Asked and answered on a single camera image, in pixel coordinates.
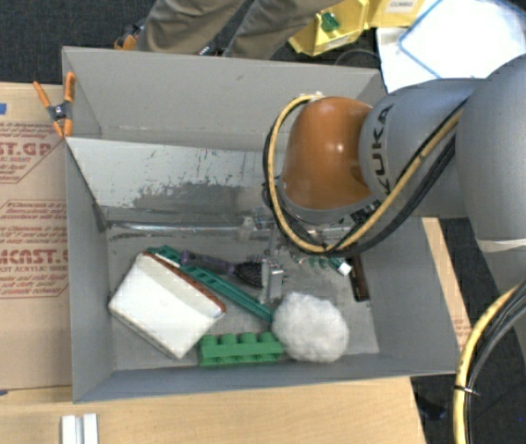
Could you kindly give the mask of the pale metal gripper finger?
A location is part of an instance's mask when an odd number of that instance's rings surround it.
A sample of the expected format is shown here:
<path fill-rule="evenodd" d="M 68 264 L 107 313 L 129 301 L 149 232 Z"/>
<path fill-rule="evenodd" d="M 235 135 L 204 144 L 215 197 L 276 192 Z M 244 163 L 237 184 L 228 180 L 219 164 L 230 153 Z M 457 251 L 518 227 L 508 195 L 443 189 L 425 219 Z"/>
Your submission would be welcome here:
<path fill-rule="evenodd" d="M 270 304 L 279 301 L 283 295 L 284 268 L 276 259 L 263 259 L 262 290 L 258 296 L 259 303 Z"/>

